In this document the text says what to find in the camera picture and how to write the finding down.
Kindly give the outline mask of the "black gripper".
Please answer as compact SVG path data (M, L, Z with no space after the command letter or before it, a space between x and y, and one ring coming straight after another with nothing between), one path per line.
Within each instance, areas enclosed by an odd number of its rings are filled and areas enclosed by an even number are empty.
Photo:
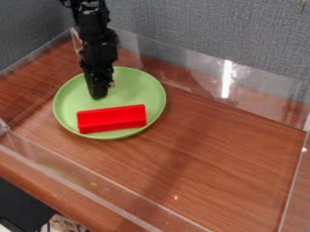
M119 36L108 27L109 9L105 0L59 0L71 9L75 30L83 43L79 52L89 96L97 100L115 86L112 63L117 60Z

